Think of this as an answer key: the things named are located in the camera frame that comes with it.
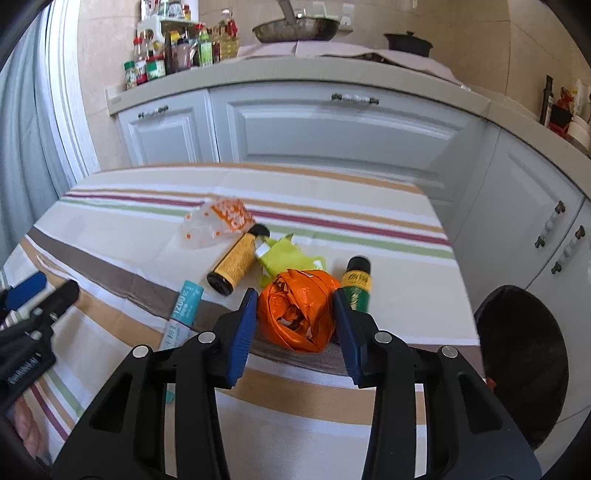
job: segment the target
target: tiled wall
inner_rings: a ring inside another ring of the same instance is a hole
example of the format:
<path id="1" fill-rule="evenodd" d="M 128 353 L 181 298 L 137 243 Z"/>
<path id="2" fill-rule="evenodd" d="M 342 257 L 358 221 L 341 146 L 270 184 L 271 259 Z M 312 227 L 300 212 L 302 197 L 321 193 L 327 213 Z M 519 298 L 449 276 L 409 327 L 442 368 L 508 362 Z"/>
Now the tiled wall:
<path id="1" fill-rule="evenodd" d="M 457 0 L 455 30 L 449 65 L 455 75 L 536 115 L 546 75 L 554 79 L 555 96 L 578 78 L 591 85 L 587 61 L 540 0 Z"/>
<path id="2" fill-rule="evenodd" d="M 80 4 L 78 62 L 90 133 L 103 169 L 129 165 L 116 121 L 106 110 L 105 87 L 123 82 L 132 56 L 140 0 L 84 0 Z M 335 40 L 387 48 L 383 33 L 415 32 L 433 43 L 431 57 L 448 65 L 480 93 L 538 115 L 545 77 L 554 94 L 574 80 L 591 85 L 591 68 L 560 21 L 540 0 L 347 0 L 355 3 L 351 33 Z M 293 0 L 312 12 L 312 0 Z M 343 2 L 325 0 L 327 13 Z M 281 18 L 275 0 L 200 0 L 200 20 L 217 23 L 231 8 L 241 44 L 257 42 L 252 28 Z"/>
<path id="3" fill-rule="evenodd" d="M 103 170 L 129 166 L 117 122 L 109 116 L 105 87 L 125 81 L 133 58 L 139 0 L 83 0 L 78 22 L 78 70 L 84 110 Z"/>

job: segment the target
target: green spray can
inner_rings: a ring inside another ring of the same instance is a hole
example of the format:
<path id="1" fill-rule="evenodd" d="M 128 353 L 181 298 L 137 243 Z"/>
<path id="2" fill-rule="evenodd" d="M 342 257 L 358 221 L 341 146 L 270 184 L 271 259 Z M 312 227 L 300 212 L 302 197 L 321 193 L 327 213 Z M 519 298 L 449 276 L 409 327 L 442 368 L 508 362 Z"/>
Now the green spray can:
<path id="1" fill-rule="evenodd" d="M 341 286 L 353 310 L 367 313 L 371 292 L 371 263 L 365 257 L 353 257 L 347 264 Z"/>

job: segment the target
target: clear plastic bag with orange dots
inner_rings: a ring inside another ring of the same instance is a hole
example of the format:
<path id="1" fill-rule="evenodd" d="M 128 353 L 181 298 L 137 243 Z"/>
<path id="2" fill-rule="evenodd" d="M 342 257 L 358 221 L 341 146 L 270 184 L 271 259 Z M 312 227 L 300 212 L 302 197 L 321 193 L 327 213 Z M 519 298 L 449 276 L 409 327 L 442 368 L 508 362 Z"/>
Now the clear plastic bag with orange dots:
<path id="1" fill-rule="evenodd" d="M 188 248 L 201 248 L 242 235 L 254 224 L 240 199 L 218 197 L 185 215 L 181 235 Z"/>
<path id="2" fill-rule="evenodd" d="M 295 352 L 321 352 L 335 332 L 332 294 L 339 287 L 337 279 L 322 270 L 280 273 L 258 299 L 262 334 Z"/>

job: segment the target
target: black can lid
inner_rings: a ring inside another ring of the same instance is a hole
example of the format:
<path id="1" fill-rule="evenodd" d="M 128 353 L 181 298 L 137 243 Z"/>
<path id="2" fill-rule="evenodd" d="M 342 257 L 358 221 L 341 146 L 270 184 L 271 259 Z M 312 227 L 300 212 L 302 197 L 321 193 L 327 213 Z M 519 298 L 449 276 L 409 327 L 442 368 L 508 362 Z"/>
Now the black can lid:
<path id="1" fill-rule="evenodd" d="M 347 264 L 347 272 L 351 270 L 361 270 L 369 275 L 371 273 L 371 262 L 362 256 L 353 257 Z"/>
<path id="2" fill-rule="evenodd" d="M 206 278 L 207 283 L 209 283 L 215 291 L 221 293 L 226 297 L 234 291 L 234 287 L 232 287 L 232 284 L 224 277 L 222 277 L 219 273 L 210 272 L 207 274 Z"/>
<path id="3" fill-rule="evenodd" d="M 255 223 L 252 226 L 252 228 L 248 231 L 248 233 L 255 236 L 271 236 L 271 232 L 269 231 L 269 229 L 261 223 Z"/>

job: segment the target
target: blue gripper pad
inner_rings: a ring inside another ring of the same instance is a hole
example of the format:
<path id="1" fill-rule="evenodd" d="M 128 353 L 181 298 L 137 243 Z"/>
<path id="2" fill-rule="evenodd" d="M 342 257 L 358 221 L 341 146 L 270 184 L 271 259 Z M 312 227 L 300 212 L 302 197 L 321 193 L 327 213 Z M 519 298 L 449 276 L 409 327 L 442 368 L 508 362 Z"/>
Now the blue gripper pad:
<path id="1" fill-rule="evenodd" d="M 7 290 L 6 298 L 4 300 L 4 308 L 8 311 L 18 310 L 35 295 L 43 291 L 46 284 L 47 279 L 44 273 L 37 272 L 34 275 L 31 275 L 16 287 Z"/>
<path id="2" fill-rule="evenodd" d="M 249 288 L 237 312 L 240 314 L 240 322 L 228 349 L 228 371 L 226 372 L 226 381 L 232 387 L 244 373 L 248 351 L 255 335 L 257 300 L 256 290 Z"/>
<path id="3" fill-rule="evenodd" d="M 359 385 L 359 381 L 363 376 L 362 362 L 366 356 L 365 342 L 360 338 L 361 332 L 356 328 L 353 310 L 349 306 L 347 295 L 341 288 L 333 293 L 333 314 L 340 349 L 345 360 L 345 368 L 353 379 L 353 383 Z"/>

